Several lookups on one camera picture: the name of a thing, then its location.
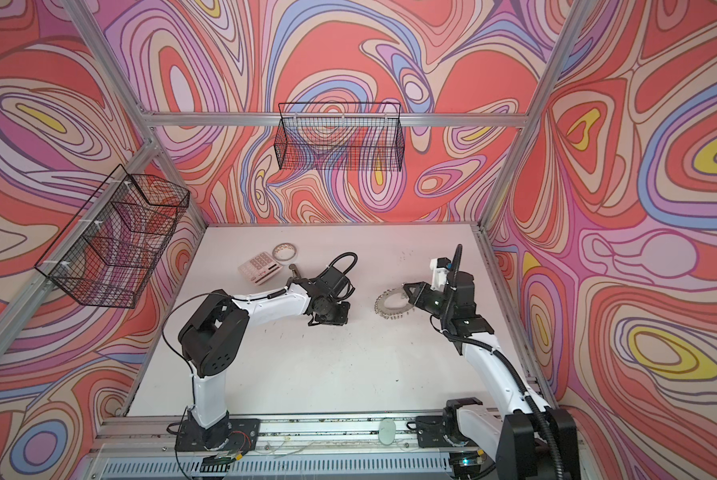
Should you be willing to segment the metal disc key ring holder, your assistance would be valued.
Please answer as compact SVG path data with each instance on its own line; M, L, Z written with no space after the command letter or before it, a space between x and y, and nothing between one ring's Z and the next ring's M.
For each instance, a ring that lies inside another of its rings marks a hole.
M385 290L374 302L374 313L383 319L398 319L412 310L402 287Z

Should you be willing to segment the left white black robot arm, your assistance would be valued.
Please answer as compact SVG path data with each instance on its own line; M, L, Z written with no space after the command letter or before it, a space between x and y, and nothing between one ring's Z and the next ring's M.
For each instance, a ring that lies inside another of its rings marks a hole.
M214 290L178 333L180 356L192 370L192 399L176 433L176 452L235 451L256 448L258 420L237 424L226 407L226 369L236 360L246 330L288 317L308 318L308 326L344 326L348 298L356 288L348 273L358 254L344 252L318 276L296 277L286 286L252 296Z

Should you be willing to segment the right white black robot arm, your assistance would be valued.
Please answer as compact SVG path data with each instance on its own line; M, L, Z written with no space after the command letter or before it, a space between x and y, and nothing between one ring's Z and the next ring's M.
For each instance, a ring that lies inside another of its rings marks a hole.
M429 315L443 336L474 369L497 411L475 398L454 399L441 414L444 440L474 445L484 462L461 458L456 479L578 479L577 426L564 409L552 407L529 386L503 352L493 327L477 311L473 276L461 269L462 249L432 260L431 282L406 283L409 304Z

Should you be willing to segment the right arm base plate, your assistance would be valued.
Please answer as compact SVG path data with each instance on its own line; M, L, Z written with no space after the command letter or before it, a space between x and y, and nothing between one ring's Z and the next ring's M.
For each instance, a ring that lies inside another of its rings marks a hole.
M443 415L416 416L406 426L421 448L476 448L476 443L449 425Z

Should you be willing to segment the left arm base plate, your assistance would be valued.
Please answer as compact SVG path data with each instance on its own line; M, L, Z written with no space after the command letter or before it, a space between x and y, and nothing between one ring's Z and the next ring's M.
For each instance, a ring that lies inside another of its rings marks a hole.
M216 425L203 428L188 416L180 423L176 435L176 451L182 452L242 452L256 449L262 422L258 418L224 418Z

